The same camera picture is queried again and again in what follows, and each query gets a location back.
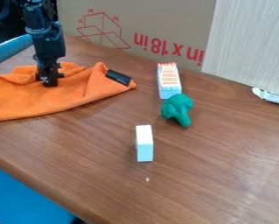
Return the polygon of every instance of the box diagram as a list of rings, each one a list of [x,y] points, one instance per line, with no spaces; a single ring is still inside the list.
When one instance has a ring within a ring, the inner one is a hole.
[[[107,46],[113,49],[130,49],[131,46],[122,39],[122,28],[105,12],[85,15],[82,27],[76,28],[80,33],[77,38]]]

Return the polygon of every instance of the blue floor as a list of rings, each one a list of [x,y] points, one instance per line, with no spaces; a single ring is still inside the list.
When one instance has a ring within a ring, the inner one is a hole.
[[[69,224],[64,208],[0,171],[0,224]]]

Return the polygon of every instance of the cardboard box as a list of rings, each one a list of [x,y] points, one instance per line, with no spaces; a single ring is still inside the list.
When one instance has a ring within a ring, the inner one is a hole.
[[[214,0],[59,0],[64,33],[199,72]]]

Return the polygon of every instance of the green broccoli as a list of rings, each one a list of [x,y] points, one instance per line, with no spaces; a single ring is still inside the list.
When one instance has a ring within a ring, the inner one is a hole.
[[[193,107],[193,100],[186,94],[175,94],[164,101],[161,107],[161,116],[164,119],[176,118],[183,128],[191,124],[188,111]]]

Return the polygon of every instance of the cardboard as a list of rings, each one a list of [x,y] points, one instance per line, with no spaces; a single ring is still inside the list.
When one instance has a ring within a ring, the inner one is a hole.
[[[60,0],[64,33],[199,72],[214,0]]]
[[[202,71],[279,95],[279,1],[217,0]]]

